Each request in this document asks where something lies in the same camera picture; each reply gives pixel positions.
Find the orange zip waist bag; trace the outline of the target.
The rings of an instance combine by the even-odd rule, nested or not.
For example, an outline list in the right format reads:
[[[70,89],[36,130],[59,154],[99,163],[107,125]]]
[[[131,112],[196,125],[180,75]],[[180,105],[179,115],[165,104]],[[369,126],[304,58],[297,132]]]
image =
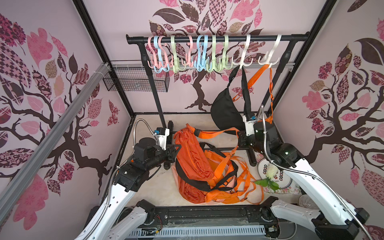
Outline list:
[[[191,203],[234,204],[241,201],[237,190],[239,167],[233,162],[238,148],[223,153],[208,144],[209,149],[203,150],[204,143],[198,141],[198,138],[212,139],[222,133],[224,131],[201,131],[187,124],[174,136],[175,144],[181,147],[175,163],[179,193]]]

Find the orange sling bag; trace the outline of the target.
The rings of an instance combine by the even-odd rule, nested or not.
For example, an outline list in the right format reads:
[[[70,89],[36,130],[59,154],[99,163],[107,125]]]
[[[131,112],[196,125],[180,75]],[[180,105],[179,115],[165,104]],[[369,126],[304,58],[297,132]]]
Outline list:
[[[257,103],[263,104],[262,97],[267,93],[267,98],[272,92],[274,84],[272,83],[273,70],[270,65],[263,65],[248,81],[248,90],[250,93],[250,106],[255,107]]]

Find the black sling bag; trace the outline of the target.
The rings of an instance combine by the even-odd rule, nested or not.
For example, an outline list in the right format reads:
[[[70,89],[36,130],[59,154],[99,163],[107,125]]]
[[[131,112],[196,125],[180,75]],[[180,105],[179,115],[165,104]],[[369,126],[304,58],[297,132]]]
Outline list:
[[[230,95],[230,85],[236,77],[237,73],[239,72],[239,69],[240,67],[237,66],[232,70],[229,76],[229,83],[227,87],[218,94],[211,106],[211,117],[220,130],[226,130],[230,128],[236,128],[239,131],[246,130],[246,125],[244,123],[243,117],[235,107],[232,97]],[[242,69],[241,73],[241,90],[243,99],[245,101],[243,116],[246,117],[246,122],[249,122],[255,120],[256,118],[252,114],[251,98],[248,89],[246,72],[244,69]]]

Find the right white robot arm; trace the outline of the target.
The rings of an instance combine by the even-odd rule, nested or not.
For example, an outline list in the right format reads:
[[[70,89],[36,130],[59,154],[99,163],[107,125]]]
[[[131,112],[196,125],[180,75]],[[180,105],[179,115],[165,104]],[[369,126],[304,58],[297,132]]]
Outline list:
[[[291,144],[282,143],[274,125],[268,124],[264,107],[257,114],[244,107],[245,133],[239,137],[240,147],[248,146],[273,166],[283,171],[315,202],[318,210],[275,200],[271,212],[305,227],[321,240],[353,240],[360,231],[373,239],[364,224],[370,215],[363,208],[355,208],[336,193],[311,167],[309,162]]]

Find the white hook left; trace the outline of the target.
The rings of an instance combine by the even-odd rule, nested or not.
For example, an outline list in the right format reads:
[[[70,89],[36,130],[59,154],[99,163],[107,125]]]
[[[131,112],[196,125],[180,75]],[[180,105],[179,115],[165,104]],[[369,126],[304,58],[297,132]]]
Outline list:
[[[236,63],[236,62],[234,61],[234,58],[232,58],[232,63],[233,63],[235,66],[239,66],[239,69],[242,69],[243,67],[249,67],[249,66],[252,65],[252,63],[253,63],[253,60],[251,60],[250,63],[246,63],[246,62],[245,62],[246,54],[247,54],[248,48],[249,48],[250,43],[251,43],[251,37],[252,37],[251,35],[247,35],[247,36],[246,36],[245,46],[244,46],[244,49],[243,49],[243,52],[242,52],[240,61]]]

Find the green hook right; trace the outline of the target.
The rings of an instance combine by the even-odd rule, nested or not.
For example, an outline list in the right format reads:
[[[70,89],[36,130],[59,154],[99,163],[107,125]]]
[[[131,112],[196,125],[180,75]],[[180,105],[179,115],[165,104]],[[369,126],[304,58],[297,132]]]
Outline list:
[[[229,56],[227,55],[227,51],[229,49],[229,36],[224,35],[224,46],[223,46],[223,53],[222,53],[222,59],[220,63],[220,71],[222,70],[230,70],[233,68],[233,62],[229,64]]]

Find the green hook left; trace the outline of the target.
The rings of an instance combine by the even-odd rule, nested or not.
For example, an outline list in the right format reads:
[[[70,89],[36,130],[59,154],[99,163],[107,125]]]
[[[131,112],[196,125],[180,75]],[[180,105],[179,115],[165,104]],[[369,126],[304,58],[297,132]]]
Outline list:
[[[178,72],[185,71],[186,67],[182,69],[180,66],[180,60],[178,58],[177,50],[176,50],[175,36],[171,36],[170,40],[171,40],[171,50],[173,54],[173,72],[174,74],[177,74]]]

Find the white hook right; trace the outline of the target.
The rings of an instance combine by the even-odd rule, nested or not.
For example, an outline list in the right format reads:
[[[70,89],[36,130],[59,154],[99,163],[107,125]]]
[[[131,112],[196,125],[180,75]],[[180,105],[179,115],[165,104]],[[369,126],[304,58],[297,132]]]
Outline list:
[[[258,59],[258,64],[259,64],[259,65],[262,65],[262,66],[263,66],[263,65],[267,65],[268,68],[270,69],[271,66],[273,66],[273,65],[275,65],[276,63],[279,62],[279,58],[278,58],[277,61],[274,62],[274,63],[271,61],[271,59],[272,59],[272,56],[273,56],[275,50],[277,49],[277,47],[278,47],[278,45],[279,45],[279,43],[280,43],[280,41],[281,41],[281,38],[282,38],[282,35],[277,35],[277,38],[276,38],[276,41],[275,41],[275,43],[274,43],[273,48],[271,49],[270,52],[267,52],[267,53],[266,53],[265,61],[264,61],[264,62],[260,62],[260,59],[261,59],[261,58]]]

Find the pink hook far left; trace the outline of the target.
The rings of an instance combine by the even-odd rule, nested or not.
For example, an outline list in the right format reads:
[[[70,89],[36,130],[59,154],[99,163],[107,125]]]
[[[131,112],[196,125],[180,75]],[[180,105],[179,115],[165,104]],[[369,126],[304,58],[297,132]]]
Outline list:
[[[148,42],[147,42],[147,44],[148,44],[148,47],[149,47],[149,49],[150,49],[150,52],[151,52],[151,56],[150,56],[150,62],[148,62],[148,65],[149,65],[149,67],[150,68],[152,68],[152,69],[155,69],[155,62],[157,61],[157,57],[158,57],[158,54],[157,54],[157,49],[155,49],[155,47],[154,47],[154,42],[153,42],[153,40],[154,40],[154,37],[152,38],[152,37],[149,37],[148,38]]]

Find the pink hook middle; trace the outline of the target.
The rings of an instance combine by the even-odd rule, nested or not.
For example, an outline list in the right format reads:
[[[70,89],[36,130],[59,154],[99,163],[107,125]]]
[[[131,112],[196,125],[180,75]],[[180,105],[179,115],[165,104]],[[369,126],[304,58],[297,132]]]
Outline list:
[[[194,50],[194,42],[193,42],[193,37],[192,36],[188,36],[188,38],[189,38],[189,42],[188,42],[189,51],[188,51],[188,54],[187,54],[187,65],[190,68],[192,68],[194,66],[193,57],[192,57],[192,52]]]

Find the blue hook left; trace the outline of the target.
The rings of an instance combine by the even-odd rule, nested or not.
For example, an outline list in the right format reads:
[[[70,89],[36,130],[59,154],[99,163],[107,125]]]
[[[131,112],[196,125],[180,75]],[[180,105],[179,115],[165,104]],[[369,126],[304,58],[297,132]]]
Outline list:
[[[167,53],[164,50],[161,40],[163,39],[163,36],[155,36],[154,37],[154,47],[157,49],[157,61],[155,62],[155,72],[169,72],[171,70],[171,64],[169,62],[169,58],[167,57]]]

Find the white artificial flower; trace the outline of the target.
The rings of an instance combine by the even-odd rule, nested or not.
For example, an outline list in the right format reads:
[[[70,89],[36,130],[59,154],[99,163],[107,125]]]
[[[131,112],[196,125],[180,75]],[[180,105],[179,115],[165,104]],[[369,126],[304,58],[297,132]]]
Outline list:
[[[261,187],[268,187],[273,191],[279,190],[280,187],[276,182],[273,182],[274,176],[279,172],[279,169],[274,164],[269,164],[266,170],[266,178],[263,180],[255,181],[256,185]]]

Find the orange bags pile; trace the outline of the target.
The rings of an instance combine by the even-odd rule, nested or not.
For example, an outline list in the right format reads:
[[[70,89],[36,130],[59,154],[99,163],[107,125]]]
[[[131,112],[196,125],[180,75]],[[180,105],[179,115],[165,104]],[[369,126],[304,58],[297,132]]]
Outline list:
[[[255,184],[256,178],[252,175],[248,165],[245,163],[245,161],[243,161],[242,158],[234,156],[232,152],[230,152],[230,155],[232,155],[232,160],[239,167],[237,174],[238,183],[232,191],[199,191],[180,179],[176,172],[175,164],[172,166],[172,172],[181,196],[193,204],[212,205],[214,203],[236,204],[241,202],[248,202],[253,205],[261,204],[265,199],[263,187]]]

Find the floral cloth mat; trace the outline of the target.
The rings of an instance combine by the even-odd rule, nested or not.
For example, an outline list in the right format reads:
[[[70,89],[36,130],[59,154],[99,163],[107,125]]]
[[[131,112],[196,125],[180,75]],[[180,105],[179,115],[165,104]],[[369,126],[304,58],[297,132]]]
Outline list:
[[[261,178],[259,185],[267,193],[300,195],[300,187],[283,171],[276,172],[274,176],[269,175],[270,163],[262,154],[256,154],[258,174]]]

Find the grey aluminium beam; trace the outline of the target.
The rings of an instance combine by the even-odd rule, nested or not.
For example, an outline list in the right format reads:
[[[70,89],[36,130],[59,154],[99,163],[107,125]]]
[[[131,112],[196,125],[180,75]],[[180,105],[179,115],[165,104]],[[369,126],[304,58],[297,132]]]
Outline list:
[[[34,176],[38,173],[43,163],[53,151],[71,122],[75,119],[80,108],[86,103],[87,99],[96,88],[97,84],[109,72],[110,64],[103,63],[92,74],[81,92],[76,96],[64,114],[52,127],[48,136],[38,145],[30,159],[20,168],[13,180],[7,185],[1,194],[1,223],[7,218],[20,196],[29,186]]]

